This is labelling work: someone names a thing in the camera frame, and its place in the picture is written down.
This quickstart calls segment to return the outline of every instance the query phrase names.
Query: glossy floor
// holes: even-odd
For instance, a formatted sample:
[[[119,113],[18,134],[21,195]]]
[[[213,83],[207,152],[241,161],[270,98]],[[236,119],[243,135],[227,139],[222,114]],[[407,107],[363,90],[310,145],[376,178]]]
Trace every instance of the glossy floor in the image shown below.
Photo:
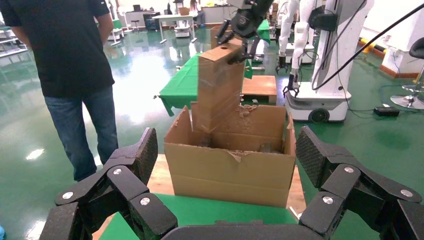
[[[161,45],[159,32],[131,33],[120,45],[105,48],[116,80],[120,146],[135,143],[146,127],[153,127],[163,153],[163,138],[175,116],[169,117],[160,99],[153,96],[176,73],[176,66],[210,48],[208,29],[197,29],[196,36],[197,41],[190,43],[165,31],[168,41]],[[275,74],[277,49],[272,42],[264,59],[265,71],[255,75]],[[38,239],[56,194],[74,183],[73,169],[45,106],[33,59],[30,52],[0,58],[0,225],[8,240]],[[381,59],[372,55],[355,60],[349,85],[352,108],[372,109],[381,104],[380,86],[407,82],[384,75],[378,69],[380,63]],[[310,68],[303,69],[303,79],[310,77]],[[399,87],[383,90],[386,100],[403,93]],[[358,114],[363,118],[349,112],[344,124],[309,126],[324,141],[347,147],[366,167],[424,194],[424,116],[403,112],[395,119],[375,120],[368,113]],[[87,112],[84,119],[89,146],[97,156],[96,132]],[[296,123],[296,133],[304,125]],[[315,190],[306,178],[303,183],[310,200]],[[336,233],[338,239],[377,239],[357,216],[346,215]]]

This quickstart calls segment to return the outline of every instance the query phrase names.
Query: woman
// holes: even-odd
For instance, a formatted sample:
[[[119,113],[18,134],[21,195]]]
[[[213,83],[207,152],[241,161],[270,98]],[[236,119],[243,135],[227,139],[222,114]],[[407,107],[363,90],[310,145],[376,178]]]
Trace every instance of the woman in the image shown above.
[[[197,13],[197,19],[200,20],[200,27],[205,27],[205,12],[202,11],[202,8],[200,7],[200,0],[199,3],[197,0],[190,0],[190,12],[196,12]]]

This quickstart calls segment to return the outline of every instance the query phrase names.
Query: green table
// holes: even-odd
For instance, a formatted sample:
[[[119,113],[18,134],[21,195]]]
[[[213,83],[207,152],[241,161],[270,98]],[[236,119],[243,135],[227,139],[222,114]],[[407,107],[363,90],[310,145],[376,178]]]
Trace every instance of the green table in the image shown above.
[[[200,53],[190,58],[159,92],[159,98],[169,116],[174,115],[172,107],[176,109],[190,107],[190,103],[198,98],[199,55]],[[249,61],[246,61],[246,65],[249,69],[244,71],[244,77],[251,79],[253,72]]]
[[[178,219],[178,226],[213,225],[216,220],[265,224],[295,224],[285,208],[156,194]],[[100,240],[139,240],[120,214],[116,214]]]
[[[270,40],[270,23],[268,20],[263,20],[262,23],[257,28],[257,34],[263,40],[265,40],[268,44],[271,43]]]
[[[122,23],[119,19],[113,20],[113,28],[114,29],[121,29]]]

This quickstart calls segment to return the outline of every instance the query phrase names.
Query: chair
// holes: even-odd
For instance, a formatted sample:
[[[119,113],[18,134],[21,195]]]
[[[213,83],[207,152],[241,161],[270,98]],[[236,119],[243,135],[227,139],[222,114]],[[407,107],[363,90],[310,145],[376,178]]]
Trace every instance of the chair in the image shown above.
[[[409,55],[411,57],[417,58],[417,59],[424,59],[424,37],[421,39],[418,39],[416,41],[411,49],[409,50]],[[416,109],[416,110],[424,110],[424,101],[419,99],[418,94],[424,93],[424,86],[423,86],[423,77],[424,77],[424,66],[421,70],[421,73],[418,76],[418,80],[416,84],[409,84],[409,85],[403,85],[402,88],[412,92],[411,95],[394,95],[390,97],[390,100],[404,108],[409,109]]]
[[[131,22],[135,24],[135,29],[137,29],[137,32],[140,32],[140,29],[139,29],[139,27],[137,26],[137,23],[139,23],[139,22],[140,22],[140,20],[131,20]]]

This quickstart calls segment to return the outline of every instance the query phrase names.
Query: jeans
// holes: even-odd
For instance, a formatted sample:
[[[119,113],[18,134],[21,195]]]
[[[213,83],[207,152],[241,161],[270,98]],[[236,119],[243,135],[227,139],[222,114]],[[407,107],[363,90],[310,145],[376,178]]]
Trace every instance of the jeans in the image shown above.
[[[83,103],[97,133],[97,150],[103,164],[118,148],[112,87],[84,97],[44,97],[60,141],[73,166],[73,179],[81,181],[97,170],[89,149]]]
[[[198,11],[197,12],[197,20],[200,21],[200,24],[205,24],[206,23],[205,12],[204,11]]]

